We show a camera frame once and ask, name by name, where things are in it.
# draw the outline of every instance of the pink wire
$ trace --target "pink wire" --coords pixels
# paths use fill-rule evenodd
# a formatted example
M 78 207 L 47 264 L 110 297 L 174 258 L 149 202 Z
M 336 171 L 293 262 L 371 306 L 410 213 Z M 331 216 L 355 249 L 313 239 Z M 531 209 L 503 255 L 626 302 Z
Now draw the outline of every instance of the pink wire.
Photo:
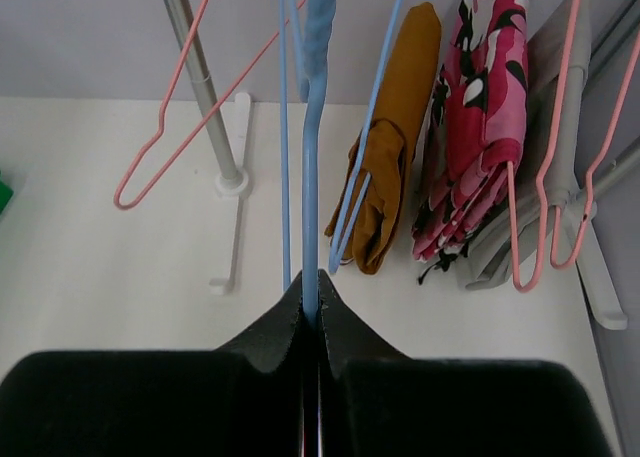
M 536 265 L 533 276 L 528 284 L 522 285 L 520 280 L 520 252 L 518 248 L 518 224 L 516 213 L 516 192 L 515 192 L 515 172 L 513 163 L 507 163 L 507 185 L 509 190 L 509 223 L 511 227 L 511 259 L 513 267 L 513 285 L 520 292 L 529 292 L 540 280 L 542 275 L 542 267 L 544 265 L 544 245 L 547 236 L 547 220 L 548 220 L 548 200 L 544 190 L 544 178 L 551 166 L 551 161 L 556 151 L 558 142 L 558 132 L 560 130 L 560 117 L 562 112 L 562 103 L 564 101 L 564 92 L 567 85 L 567 74 L 569 72 L 569 57 L 571 55 L 571 47 L 573 45 L 573 37 L 575 35 L 576 23 L 578 21 L 578 10 L 581 0 L 573 0 L 571 3 L 571 14 L 569 16 L 569 24 L 567 27 L 567 35 L 562 49 L 562 62 L 560 65 L 560 75 L 558 76 L 558 87 L 556 91 L 556 99 L 553 107 L 553 117 L 551 119 L 551 130 L 549 133 L 549 144 L 547 153 L 540 165 L 538 174 L 536 175 L 536 190 L 540 200 L 540 228 L 538 231 L 538 249 L 536 253 Z
M 305 4 L 306 1 L 307 0 L 301 0 L 300 3 L 298 4 L 298 9 L 300 9 Z M 198 135 L 198 132 L 200 132 L 204 128 L 204 126 L 209 121 L 209 119 L 211 119 L 211 117 L 213 117 L 213 115 L 216 112 L 218 112 L 218 110 L 220 109 L 222 104 L 229 98 L 229 96 L 238 87 L 238 85 L 240 85 L 240 82 L 242 82 L 242 80 L 247 76 L 247 74 L 251 71 L 251 69 L 253 69 L 253 67 L 256 65 L 258 60 L 260 60 L 260 58 L 264 55 L 264 53 L 271 46 L 271 44 L 273 44 L 275 42 L 275 40 L 278 38 L 278 35 L 280 34 L 279 31 L 276 32 L 275 34 L 273 34 L 273 36 L 262 47 L 260 52 L 258 52 L 258 54 L 254 57 L 254 59 L 251 61 L 251 63 L 242 71 L 240 76 L 225 91 L 225 93 L 215 103 L 215 105 L 211 108 L 211 110 L 207 113 L 207 115 L 205 115 L 202 118 L 200 123 L 198 125 L 196 125 L 196 127 L 187 136 L 187 138 L 184 140 L 184 142 L 182 142 L 182 144 L 180 144 L 178 149 L 173 153 L 173 155 L 171 155 L 171 157 L 169 157 L 169 160 L 167 160 L 167 162 L 160 168 L 160 170 L 151 178 L 149 183 L 142 189 L 142 191 L 136 196 L 136 198 L 133 199 L 129 203 L 122 203 L 122 193 L 124 192 L 124 189 L 126 188 L 127 184 L 129 183 L 129 180 L 131 179 L 131 176 L 136 171 L 138 165 L 140 164 L 140 162 L 142 161 L 144 156 L 147 154 L 147 152 L 149 152 L 149 150 L 151 150 L 151 148 L 156 144 L 156 142 L 158 142 L 158 140 L 160 140 L 160 137 L 162 137 L 162 135 L 164 134 L 165 116 L 166 116 L 166 113 L 167 113 L 167 107 L 169 105 L 169 101 L 171 99 L 171 96 L 173 95 L 173 92 L 174 92 L 174 90 L 176 88 L 176 85 L 178 83 L 178 78 L 180 77 L 180 72 L 182 71 L 182 69 L 184 67 L 184 64 L 185 64 L 185 62 L 187 60 L 187 54 L 189 52 L 189 48 L 191 47 L 191 44 L 193 43 L 193 40 L 195 39 L 196 32 L 198 30 L 198 25 L 200 24 L 200 21 L 202 20 L 202 16 L 204 15 L 204 11 L 207 8 L 208 2 L 209 2 L 209 0 L 202 0 L 202 2 L 200 3 L 200 7 L 198 8 L 198 11 L 196 12 L 196 14 L 194 16 L 193 23 L 191 24 L 191 28 L 189 29 L 189 33 L 187 34 L 187 38 L 185 39 L 184 46 L 182 48 L 182 52 L 180 53 L 180 59 L 178 60 L 178 65 L 176 66 L 176 69 L 173 72 L 173 76 L 171 77 L 171 81 L 169 82 L 169 89 L 167 90 L 167 93 L 166 93 L 164 99 L 162 100 L 162 104 L 160 105 L 160 111 L 158 112 L 158 131 L 156 132 L 156 134 L 146 144 L 144 144 L 142 146 L 142 148 L 140 149 L 140 151 L 138 152 L 136 157 L 133 159 L 133 162 L 131 163 L 131 165 L 127 169 L 127 172 L 125 173 L 124 177 L 122 178 L 122 180 L 118 184 L 118 188 L 116 189 L 116 193 L 113 196 L 113 203 L 120 210 L 132 209 L 136 205 L 138 205 L 142 201 L 142 199 L 145 198 L 145 196 L 149 193 L 149 191 L 153 188 L 153 186 L 156 185 L 158 180 L 160 180 L 160 178 L 169 169 L 169 167 L 171 167 L 171 165 L 173 165 L 173 163 L 180 156 L 180 154 L 182 154 L 182 152 L 189 146 L 189 144 L 191 144 L 191 142 L 196 137 L 196 135 Z
M 613 135 L 616 131 L 616 127 L 618 125 L 618 120 L 620 118 L 620 112 L 622 111 L 622 106 L 624 105 L 624 101 L 627 97 L 627 91 L 629 90 L 629 85 L 631 84 L 631 78 L 633 77 L 633 71 L 635 70 L 636 63 L 638 62 L 638 56 L 640 56 L 640 32 L 638 32 L 638 36 L 636 37 L 635 45 L 633 46 L 633 51 L 631 53 L 631 58 L 629 59 L 629 64 L 627 65 L 627 70 L 624 75 L 624 79 L 622 80 L 622 85 L 620 86 L 620 92 L 618 93 L 618 100 L 616 101 L 616 106 L 613 110 L 613 115 L 611 116 L 611 121 L 609 122 L 609 129 L 607 130 L 607 135 L 602 143 L 602 147 L 600 148 L 600 152 L 594 159 L 591 166 L 587 169 L 587 175 L 585 177 L 586 188 L 587 188 L 587 201 L 584 205 L 584 212 L 582 214 L 582 221 L 580 222 L 580 227 L 578 228 L 578 236 L 576 238 L 576 245 L 573 248 L 571 255 L 567 259 L 566 262 L 559 264 L 557 261 L 557 253 L 558 253 L 558 234 L 560 233 L 560 221 L 562 219 L 562 210 L 560 207 L 555 208 L 556 221 L 553 226 L 553 240 L 551 242 L 551 265 L 556 269 L 566 269 L 567 267 L 573 265 L 578 258 L 578 254 L 580 253 L 580 249 L 582 248 L 582 241 L 584 239 L 584 233 L 587 228 L 587 224 L 589 223 L 589 216 L 591 215 L 591 208 L 593 205 L 593 174 L 598 166 L 602 163 L 605 155 L 607 155 L 607 151 L 609 150 L 609 146 L 611 145 L 611 141 L 613 140 Z

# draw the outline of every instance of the blue wire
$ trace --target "blue wire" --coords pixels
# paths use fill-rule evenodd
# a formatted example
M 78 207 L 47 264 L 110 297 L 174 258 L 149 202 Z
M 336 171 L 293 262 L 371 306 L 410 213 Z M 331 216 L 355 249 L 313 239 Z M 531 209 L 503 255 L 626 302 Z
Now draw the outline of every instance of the blue wire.
M 318 132 L 327 94 L 329 39 L 336 0 L 308 0 L 304 68 L 309 103 L 302 131 L 302 310 L 316 328 L 318 314 Z
M 351 213 L 351 218 L 349 219 L 346 232 L 344 236 L 342 236 L 342 229 L 344 227 L 347 211 L 349 209 L 349 203 L 351 202 L 351 198 L 353 197 L 353 189 L 355 187 L 358 173 L 360 172 L 360 169 L 362 167 L 364 152 L 367 147 L 367 139 L 369 137 L 369 127 L 371 127 L 371 120 L 373 118 L 373 110 L 375 108 L 376 100 L 378 98 L 378 91 L 380 90 L 380 85 L 382 84 L 382 77 L 384 75 L 384 69 L 387 64 L 389 48 L 391 47 L 391 37 L 393 36 L 393 28 L 395 27 L 396 21 L 398 20 L 398 14 L 400 13 L 401 4 L 402 4 L 402 0 L 396 0 L 393 6 L 393 12 L 391 13 L 391 21 L 389 22 L 389 26 L 387 27 L 387 33 L 384 37 L 384 44 L 382 46 L 380 61 L 378 62 L 378 70 L 376 72 L 376 78 L 373 84 L 373 90 L 371 92 L 371 97 L 369 99 L 369 108 L 367 109 L 367 115 L 365 118 L 364 127 L 362 129 L 362 135 L 360 136 L 360 145 L 358 147 L 358 154 L 356 156 L 356 161 L 353 166 L 353 170 L 351 171 L 351 176 L 349 177 L 347 190 L 345 191 L 344 199 L 342 200 L 342 205 L 340 207 L 340 213 L 338 214 L 338 221 L 336 223 L 334 236 L 333 236 L 333 239 L 331 240 L 331 251 L 329 252 L 329 272 L 332 274 L 335 274 L 338 270 L 338 267 L 340 266 L 340 260 L 344 255 L 344 249 L 346 248 L 347 243 L 349 242 L 349 237 L 351 236 L 353 225 L 355 223 L 358 212 L 360 211 L 360 207 L 362 206 L 362 201 L 364 200 L 364 195 L 367 191 L 367 188 L 369 187 L 369 182 L 371 181 L 371 176 L 367 173 L 365 181 L 362 185 L 362 189 L 360 190 L 360 195 L 358 196 L 356 205 L 354 206 L 353 212 Z
M 287 39 L 285 0 L 280 0 L 280 174 L 282 180 L 282 286 L 291 285 L 291 230 L 289 210 L 289 128 L 287 115 Z
M 302 31 L 300 30 L 300 19 L 298 17 L 298 7 L 296 0 L 289 0 L 289 13 L 291 14 L 291 26 L 293 34 L 293 50 L 296 64 L 296 81 L 298 84 L 298 95 L 302 102 L 309 99 L 309 79 L 304 72 L 304 54 L 302 51 Z

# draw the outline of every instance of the brown fabric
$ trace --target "brown fabric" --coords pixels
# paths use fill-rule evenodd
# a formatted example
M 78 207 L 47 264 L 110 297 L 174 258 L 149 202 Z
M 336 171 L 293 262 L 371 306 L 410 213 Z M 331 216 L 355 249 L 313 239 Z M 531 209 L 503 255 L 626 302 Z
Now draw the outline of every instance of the brown fabric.
M 362 168 L 356 179 L 345 228 L 367 172 L 371 182 L 360 208 L 344 260 L 355 259 L 375 274 L 398 230 L 416 143 L 438 66 L 440 20 L 430 3 L 409 10 L 402 23 L 378 93 Z M 349 151 L 347 181 L 359 139 Z M 344 190 L 325 235 L 333 236 Z

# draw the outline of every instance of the cloth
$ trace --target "cloth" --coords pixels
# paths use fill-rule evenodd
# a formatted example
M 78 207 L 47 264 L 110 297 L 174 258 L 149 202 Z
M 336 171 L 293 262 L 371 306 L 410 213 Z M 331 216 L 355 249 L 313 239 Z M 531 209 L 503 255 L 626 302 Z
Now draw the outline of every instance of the cloth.
M 462 0 L 433 92 L 414 258 L 448 266 L 507 193 L 526 132 L 528 0 Z
M 375 274 L 398 230 L 411 163 L 438 68 L 442 29 L 430 3 L 409 10 L 387 63 L 369 131 L 367 148 L 346 221 L 367 172 L 371 182 L 345 250 L 343 263 L 355 259 L 365 274 Z M 347 180 L 359 139 L 349 152 Z M 325 230 L 332 237 L 340 202 Z
M 526 260 L 538 246 L 540 202 L 535 178 L 549 143 L 571 1 L 565 0 L 529 43 L 529 126 L 523 161 L 516 177 L 520 262 Z M 556 153 L 544 180 L 550 209 L 554 206 L 564 207 L 575 191 L 574 157 L 582 90 L 587 82 L 590 56 L 589 0 L 582 0 L 569 61 Z M 555 213 L 549 211 L 548 233 L 553 229 L 554 217 Z M 509 209 L 505 205 L 498 209 L 497 215 L 469 245 L 468 265 L 472 282 L 467 288 L 492 288 L 509 280 L 513 273 L 511 258 Z

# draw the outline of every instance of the gray fabric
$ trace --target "gray fabric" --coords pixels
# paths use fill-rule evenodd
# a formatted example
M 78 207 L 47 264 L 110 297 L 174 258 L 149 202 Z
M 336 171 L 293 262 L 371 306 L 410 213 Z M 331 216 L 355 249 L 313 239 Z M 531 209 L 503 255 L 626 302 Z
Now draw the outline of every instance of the gray fabric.
M 516 208 L 520 262 L 536 251 L 539 231 L 540 203 L 535 190 L 535 177 L 549 142 L 549 130 L 560 73 L 562 49 L 571 12 L 571 0 L 565 0 L 529 42 L 529 96 L 527 102 L 527 137 L 523 159 L 516 176 Z M 582 0 L 571 51 L 567 87 L 562 108 L 556 153 L 545 177 L 549 200 L 547 232 L 554 223 L 553 206 L 568 203 L 575 177 L 576 152 L 582 90 L 587 81 L 591 55 L 589 0 Z M 497 287 L 511 278 L 511 238 L 508 202 L 492 214 L 495 217 L 471 242 L 468 266 L 471 283 L 467 289 Z

